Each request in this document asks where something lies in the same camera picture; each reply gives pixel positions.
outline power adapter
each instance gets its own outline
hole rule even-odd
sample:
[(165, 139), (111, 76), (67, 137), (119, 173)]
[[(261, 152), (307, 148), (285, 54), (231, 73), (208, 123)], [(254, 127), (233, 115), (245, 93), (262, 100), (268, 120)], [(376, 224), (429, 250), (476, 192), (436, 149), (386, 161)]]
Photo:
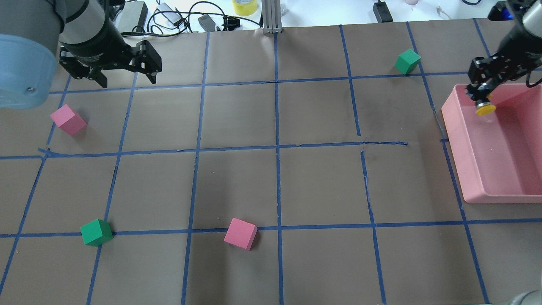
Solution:
[(375, 13), (378, 23), (393, 22), (388, 5), (384, 1), (378, 0), (378, 2), (373, 5), (373, 12)]

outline blue tape grid line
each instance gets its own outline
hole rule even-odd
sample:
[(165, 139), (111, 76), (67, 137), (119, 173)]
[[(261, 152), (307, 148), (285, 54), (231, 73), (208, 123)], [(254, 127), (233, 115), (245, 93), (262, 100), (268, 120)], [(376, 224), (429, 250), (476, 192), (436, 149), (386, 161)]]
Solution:
[(40, 179), (41, 172), (43, 170), (43, 166), (45, 165), (45, 161), (47, 160), (47, 156), (44, 156), (41, 160), (40, 168), (37, 171), (36, 179), (34, 180), (34, 184), (32, 185), (32, 189), (30, 190), (30, 194), (28, 195), (27, 204), (24, 207), (24, 213), (23, 217), (21, 218), (21, 222), (19, 223), (19, 229), (17, 230), (17, 235), (15, 235), (15, 240), (13, 242), (13, 246), (11, 247), (11, 252), (9, 253), (8, 262), (4, 269), (4, 274), (2, 275), (2, 281), (0, 282), (0, 295), (2, 294), (2, 290), (4, 289), (5, 280), (8, 276), (9, 268), (11, 266), (11, 262), (13, 261), (13, 255), (15, 253), (15, 249), (17, 248), (17, 244), (19, 242), (19, 239), (21, 238), (21, 233), (23, 231), (24, 222), (28, 215), (28, 209), (30, 208), (30, 203), (32, 202), (32, 197), (34, 196), (34, 191), (36, 190), (36, 185), (38, 180)]
[[(405, 22), (405, 25), (406, 25), (406, 29), (408, 31), (408, 34), (410, 36), (410, 41), (412, 42), (412, 48), (414, 49), (414, 52), (419, 54), (418, 53), (418, 48), (416, 47), (416, 41), (414, 40), (414, 35), (412, 34), (412, 30), (410, 29), (409, 22), (408, 21)], [(420, 72), (421, 72), (421, 75), (422, 75), (423, 86), (425, 87), (425, 92), (427, 93), (427, 98), (429, 99), (429, 104), (431, 105), (431, 109), (433, 110), (433, 115), (435, 116), (438, 127), (441, 130), (442, 137), (446, 137), (446, 132), (444, 131), (444, 128), (442, 127), (441, 123), (439, 122), (437, 112), (435, 110), (435, 104), (433, 103), (433, 98), (431, 97), (431, 92), (429, 91), (429, 85), (427, 84), (427, 79), (425, 77), (425, 72), (423, 70), (422, 62), (420, 61), (420, 63), (418, 65), (420, 67)]]
[[(332, 142), (332, 143), (306, 143), (306, 144), (281, 144), (281, 145), (263, 145), (263, 146), (243, 146), (243, 147), (219, 147), (219, 148), (194, 148), (194, 149), (166, 149), (166, 150), (141, 150), (141, 151), (123, 151), (121, 155), (148, 155), (148, 154), (177, 154), (177, 153), (196, 153), (206, 151), (231, 151), (231, 150), (259, 150), (259, 149), (277, 149), (277, 148), (303, 148), (303, 147), (330, 147), (330, 146), (357, 146), (357, 145), (403, 145), (408, 142), (388, 141), (388, 142)], [(38, 148), (38, 151), (47, 154), (48, 158), (95, 158), (117, 156), (118, 152), (105, 152), (102, 154), (61, 154), (50, 150)], [(0, 157), (1, 159), (31, 159), (41, 158), (41, 156), (12, 156)]]
[(209, 58), (209, 40), (210, 34), (207, 33), (207, 40), (205, 42), (205, 57), (203, 61), (203, 77), (202, 77), (202, 93), (201, 100), (199, 102), (199, 122), (198, 122), (198, 137), (196, 144), (196, 158), (194, 160), (194, 176), (192, 179), (192, 197), (190, 198), (190, 216), (188, 220), (188, 233), (186, 237), (186, 252), (184, 256), (184, 272), (183, 272), (183, 286), (181, 288), (181, 304), (186, 304), (186, 287), (188, 286), (188, 268), (190, 263), (190, 247), (192, 244), (192, 227), (194, 222), (194, 206), (196, 203), (196, 184), (198, 180), (198, 167), (199, 167), (199, 149), (201, 147), (202, 140), (202, 124), (203, 124), (203, 103), (205, 100), (205, 81), (207, 78), (207, 61)]
[(463, 203), (461, 200), (461, 196), (459, 195), (459, 188), (457, 187), (457, 181), (455, 180), (454, 170), (453, 170), (453, 167), (451, 166), (450, 155), (448, 154), (448, 148), (446, 147), (445, 141), (441, 141), (441, 142), (442, 142), (442, 149), (444, 150), (444, 155), (446, 157), (446, 163), (448, 164), (448, 170), (450, 171), (451, 181), (452, 181), (452, 184), (454, 185), (455, 197), (457, 198), (457, 204), (461, 212), (461, 218), (463, 219), (463, 225), (465, 227), (465, 233), (467, 235), (467, 240), (469, 242), (470, 252), (473, 257), (474, 268), (476, 269), (476, 275), (478, 276), (478, 282), (480, 283), (480, 289), (482, 290), (483, 300), (485, 301), (486, 304), (489, 304), (489, 297), (487, 296), (486, 285), (484, 284), (482, 271), (480, 270), (480, 265), (478, 264), (478, 256), (476, 255), (474, 242), (473, 242), (472, 236), (470, 235), (469, 222), (467, 221), (467, 216), (465, 215), (465, 211), (463, 210), (463, 207), (462, 207)]
[(378, 273), (378, 284), (380, 285), (380, 297), (382, 298), (382, 304), (386, 305), (386, 292), (384, 290), (384, 278), (382, 276), (382, 264), (380, 262), (380, 251), (378, 249), (378, 237), (376, 234), (375, 216), (371, 207), (371, 196), (369, 194), (369, 185), (367, 184), (367, 164), (365, 163), (365, 152), (361, 152), (362, 168), (363, 168), (363, 180), (365, 184), (365, 194), (367, 196), (367, 208), (369, 209), (369, 219), (371, 220), (371, 227), (373, 231), (373, 245), (375, 247), (375, 260), (376, 270)]
[[(130, 117), (130, 110), (132, 108), (132, 100), (134, 97), (134, 88), (136, 87), (137, 74), (134, 75), (132, 80), (132, 88), (130, 90), (130, 98), (128, 100), (128, 106), (126, 107), (126, 116), (124, 118), (124, 124), (122, 125), (122, 133), (120, 135), (119, 150), (117, 151), (117, 161), (115, 162), (115, 170), (113, 171), (113, 177), (111, 178), (111, 187), (109, 188), (109, 194), (107, 196), (107, 204), (104, 212), (104, 221), (109, 218), (109, 209), (111, 207), (111, 199), (113, 198), (113, 190), (115, 189), (115, 182), (117, 180), (117, 172), (119, 170), (120, 158), (122, 157), (122, 146), (124, 145), (124, 137), (126, 135), (126, 128), (128, 127), (128, 119)], [(98, 265), (100, 263), (102, 246), (98, 246), (96, 251), (96, 259), (94, 260), (94, 268), (92, 269), (91, 283), (88, 288), (87, 305), (90, 305), (92, 301), (92, 293), (94, 291), (94, 282), (96, 281), (96, 273), (98, 272)]]
[(358, 136), (361, 136), (361, 131), (359, 130), (359, 119), (358, 119), (358, 108), (356, 107), (356, 95), (354, 94), (354, 84), (352, 83), (352, 71), (350, 69), (350, 59), (348, 57), (348, 49), (346, 48), (346, 40), (344, 38), (343, 25), (339, 25), (340, 37), (343, 41), (344, 49), (344, 58), (346, 59), (346, 69), (348, 70), (348, 83), (350, 84), (350, 97), (352, 99), (352, 108), (354, 111), (354, 120), (356, 122), (356, 132)]
[(476, 27), (476, 31), (478, 32), (478, 36), (480, 37), (480, 40), (482, 41), (483, 48), (486, 50), (487, 56), (491, 56), (491, 53), (489, 52), (489, 48), (487, 47), (486, 40), (483, 38), (482, 31), (480, 30), (480, 26), (478, 25), (478, 21), (473, 18), (474, 26)]
[(282, 208), (280, 191), (280, 125), (279, 125), (279, 46), (273, 33), (275, 58), (275, 145), (276, 145), (276, 224), (279, 265), (279, 304), (284, 305), (284, 276), (282, 269)]
[[(469, 225), (488, 225), (488, 224), (529, 224), (542, 223), (542, 218), (517, 218), (517, 219), (481, 219), (467, 220)], [(391, 228), (391, 227), (432, 227), (432, 226), (462, 226), (465, 224), (463, 220), (447, 220), (447, 221), (417, 221), (410, 223), (375, 223), (375, 224), (333, 224), (333, 225), (291, 225), (281, 226), (282, 231), (290, 230), (332, 230), (343, 228)], [(226, 232), (228, 228), (200, 228), (192, 229), (192, 234), (199, 233), (218, 233)], [(278, 226), (262, 226), (258, 227), (258, 231), (277, 231)], [(165, 235), (165, 234), (186, 234), (188, 229), (173, 229), (173, 230), (136, 230), (136, 231), (113, 231), (115, 236), (124, 235)], [(0, 238), (15, 238), (19, 235), (20, 238), (26, 237), (72, 237), (81, 236), (81, 232), (50, 232), (50, 233), (13, 233), (0, 234)]]

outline grid square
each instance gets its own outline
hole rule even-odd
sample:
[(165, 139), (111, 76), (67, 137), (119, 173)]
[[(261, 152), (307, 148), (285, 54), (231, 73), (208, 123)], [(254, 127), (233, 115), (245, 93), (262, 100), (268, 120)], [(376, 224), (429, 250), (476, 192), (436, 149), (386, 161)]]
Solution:
[(91, 304), (180, 304), (185, 247), (186, 234), (115, 236), (102, 246)]
[(446, 126), (444, 124), (444, 118), (442, 117), (442, 106), (450, 96), (454, 86), (457, 84), (470, 83), (469, 76), (466, 74), (460, 75), (435, 75), (427, 76), (427, 85), (429, 86), (429, 92), (431, 92), (431, 98), (435, 105), (435, 111), (437, 113), (438, 121), (441, 127), (446, 132)]
[[(107, 77), (107, 88), (131, 88), (134, 82), (134, 73), (128, 70), (103, 70), (102, 73)], [(99, 89), (103, 88), (96, 81), (87, 78), (72, 78), (68, 86), (68, 91)]]
[(442, 137), (421, 77), (353, 82), (363, 140), (419, 142)]
[(129, 91), (67, 94), (64, 104), (77, 112), (87, 126), (74, 136), (55, 127), (51, 150), (64, 154), (117, 152), (129, 99)]
[(261, 29), (210, 33), (208, 84), (275, 79), (272, 35)]
[(79, 232), (103, 219), (115, 162), (116, 157), (47, 159), (23, 232)]
[[(412, 48), (404, 22), (343, 26), (352, 75), (401, 74), (393, 66), (399, 55)], [(419, 73), (416, 68), (411, 73)]]
[(136, 90), (123, 151), (196, 148), (201, 88)]
[(277, 43), (280, 79), (348, 76), (338, 26), (286, 28)]
[(225, 243), (224, 236), (192, 235), (186, 304), (278, 304), (276, 231), (258, 232), (250, 251)]
[(95, 256), (81, 237), (21, 238), (0, 303), (85, 304)]
[(369, 223), (361, 149), (281, 149), (282, 224)]
[(540, 289), (541, 223), (470, 225), (470, 233), (493, 304)]
[(467, 71), (474, 57), (486, 56), (471, 19), (409, 24), (425, 73)]
[(372, 230), (282, 231), (285, 304), (380, 304)]
[(365, 162), (375, 222), (461, 220), (440, 142), (369, 145)]
[(275, 145), (273, 84), (205, 89), (202, 148)]
[(348, 80), (279, 85), (281, 144), (359, 141)]
[(40, 159), (0, 161), (0, 234), (17, 233), (40, 165)]
[(378, 228), (389, 304), (482, 304), (463, 226)]
[(446, 142), (446, 149), (450, 156), (450, 163), (454, 171), (455, 181), (459, 189), (461, 202), (463, 204), (463, 210), (468, 220), (483, 220), (483, 219), (517, 219), (517, 218), (542, 218), (542, 205), (529, 205), (529, 204), (496, 204), (496, 205), (484, 205), (484, 204), (468, 204), (463, 198), (461, 191), (461, 184), (457, 177), (457, 170), (455, 168), (454, 157), (451, 152), (451, 146), (449, 142)]
[(224, 228), (233, 217), (276, 226), (276, 150), (200, 153), (193, 227)]
[(162, 72), (156, 75), (156, 84), (144, 74), (138, 74), (136, 87), (201, 84), (206, 36), (191, 33), (171, 38), (145, 37), (162, 57)]
[(114, 229), (188, 228), (194, 157), (194, 153), (122, 156), (109, 210)]
[(51, 94), (40, 106), (16, 110), (0, 108), (0, 156), (37, 155), (53, 126), (49, 117), (59, 106), (60, 94)]

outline blue tape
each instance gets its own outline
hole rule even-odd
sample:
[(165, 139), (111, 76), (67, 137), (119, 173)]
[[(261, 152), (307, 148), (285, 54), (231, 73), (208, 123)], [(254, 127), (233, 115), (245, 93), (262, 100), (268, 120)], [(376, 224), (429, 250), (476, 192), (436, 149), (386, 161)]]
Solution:
[(37, 171), (36, 179), (34, 180), (34, 184), (32, 185), (32, 189), (30, 190), (30, 194), (28, 195), (27, 204), (24, 207), (23, 217), (21, 218), (21, 222), (19, 223), (19, 229), (17, 230), (17, 235), (15, 236), (15, 240), (13, 241), (13, 246), (11, 247), (11, 252), (9, 253), (8, 262), (5, 266), (4, 274), (2, 275), (2, 281), (0, 282), (0, 295), (2, 294), (2, 290), (4, 289), (5, 279), (8, 276), (9, 268), (11, 267), (11, 262), (13, 261), (13, 255), (15, 253), (15, 249), (17, 248), (21, 233), (23, 232), (24, 222), (27, 219), (28, 209), (30, 208), (30, 204), (32, 203), (32, 198), (34, 197), (34, 192), (36, 191), (36, 185), (38, 180), (40, 179), (41, 172), (43, 170), (43, 166), (45, 165), (46, 160), (47, 156), (44, 156), (41, 161), (40, 168)]
[(467, 216), (463, 210), (463, 201), (459, 195), (459, 188), (457, 187), (457, 181), (455, 180), (454, 170), (451, 166), (450, 155), (448, 154), (448, 149), (446, 148), (445, 141), (441, 141), (442, 149), (444, 150), (444, 156), (446, 157), (446, 163), (448, 164), (448, 170), (450, 171), (450, 177), (452, 184), (454, 185), (455, 197), (457, 199), (457, 205), (459, 206), (459, 211), (461, 213), (461, 218), (463, 219), (463, 225), (465, 227), (465, 234), (467, 235), (467, 240), (469, 243), (469, 248), (471, 255), (473, 257), (474, 268), (476, 269), (476, 275), (478, 277), (478, 282), (480, 283), (480, 289), (482, 291), (483, 300), (486, 304), (489, 304), (489, 297), (487, 295), (486, 285), (483, 281), (482, 271), (480, 270), (480, 265), (478, 264), (478, 256), (476, 255), (476, 249), (474, 248), (474, 242), (472, 236), (470, 235), (469, 222), (467, 221)]
[(344, 38), (343, 25), (339, 25), (340, 37), (343, 41), (344, 58), (346, 60), (346, 70), (348, 71), (348, 83), (350, 85), (350, 98), (352, 99), (352, 108), (354, 111), (354, 121), (356, 124), (356, 132), (358, 137), (361, 136), (359, 130), (358, 108), (356, 107), (356, 95), (354, 94), (354, 84), (352, 82), (352, 71), (350, 70), (350, 59), (348, 58), (348, 49), (346, 48), (346, 40)]
[(491, 56), (491, 53), (489, 52), (489, 48), (487, 47), (486, 40), (484, 40), (482, 31), (480, 30), (480, 26), (478, 25), (478, 21), (473, 18), (474, 26), (476, 27), (476, 31), (478, 32), (478, 36), (480, 37), (480, 40), (482, 41), (483, 48), (486, 50), (487, 56)]
[(205, 81), (207, 79), (207, 62), (209, 59), (209, 40), (210, 35), (207, 33), (207, 40), (205, 42), (205, 57), (203, 60), (203, 76), (202, 76), (202, 93), (201, 100), (199, 102), (199, 122), (198, 122), (198, 137), (196, 144), (196, 158), (194, 164), (194, 175), (192, 178), (192, 196), (190, 198), (190, 216), (188, 219), (188, 234), (186, 237), (186, 251), (184, 256), (184, 271), (183, 271), (183, 286), (181, 290), (181, 304), (186, 304), (186, 287), (188, 286), (188, 267), (190, 261), (190, 247), (192, 245), (192, 228), (194, 223), (194, 207), (196, 203), (196, 184), (198, 180), (198, 167), (199, 167), (199, 149), (201, 147), (202, 140), (202, 124), (203, 124), (203, 106), (205, 101)]
[(282, 269), (282, 207), (280, 191), (280, 125), (279, 125), (279, 45), (277, 34), (273, 34), (275, 57), (275, 144), (276, 144), (276, 224), (279, 265), (279, 304), (284, 305), (284, 275)]
[(384, 278), (382, 275), (382, 264), (380, 262), (380, 250), (378, 249), (378, 238), (376, 234), (375, 216), (371, 207), (371, 195), (369, 194), (369, 185), (367, 184), (367, 164), (365, 163), (365, 152), (361, 152), (362, 168), (363, 168), (363, 180), (365, 184), (365, 195), (367, 196), (367, 208), (369, 209), (369, 218), (371, 219), (372, 231), (373, 231), (373, 245), (375, 247), (375, 260), (376, 269), (378, 273), (378, 284), (380, 285), (380, 297), (382, 298), (382, 304), (386, 304), (386, 292), (384, 290)]
[(91, 305), (92, 293), (94, 292), (94, 282), (96, 281), (96, 273), (98, 272), (98, 264), (100, 263), (101, 245), (96, 250), (96, 258), (94, 259), (94, 268), (92, 268), (91, 283), (88, 287), (87, 305)]
[[(406, 29), (408, 31), (408, 34), (410, 36), (410, 41), (412, 43), (412, 48), (414, 49), (414, 52), (419, 54), (418, 53), (418, 48), (416, 47), (416, 41), (414, 40), (414, 35), (412, 34), (412, 30), (410, 29), (410, 24), (409, 24), (408, 21), (405, 22), (405, 24), (406, 24)], [(435, 110), (435, 104), (433, 103), (433, 98), (431, 97), (431, 91), (429, 90), (429, 85), (427, 84), (427, 79), (425, 77), (422, 62), (420, 61), (418, 63), (418, 65), (420, 67), (420, 72), (422, 73), (423, 86), (425, 87), (425, 92), (427, 94), (427, 98), (429, 99), (429, 105), (431, 105), (431, 109), (433, 111), (433, 116), (435, 117), (435, 120), (437, 121), (438, 128), (440, 128), (440, 130), (441, 130), (442, 137), (445, 138), (446, 137), (446, 132), (445, 132), (444, 128), (442, 127), (441, 123), (438, 121), (437, 112)]]

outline pink plastic tray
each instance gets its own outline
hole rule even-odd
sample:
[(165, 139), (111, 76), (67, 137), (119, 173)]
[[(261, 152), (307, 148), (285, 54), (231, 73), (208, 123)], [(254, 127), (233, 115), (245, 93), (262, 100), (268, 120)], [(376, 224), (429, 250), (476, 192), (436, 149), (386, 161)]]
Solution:
[(499, 86), (486, 116), (464, 89), (454, 87), (442, 114), (465, 201), (542, 204), (542, 86)]

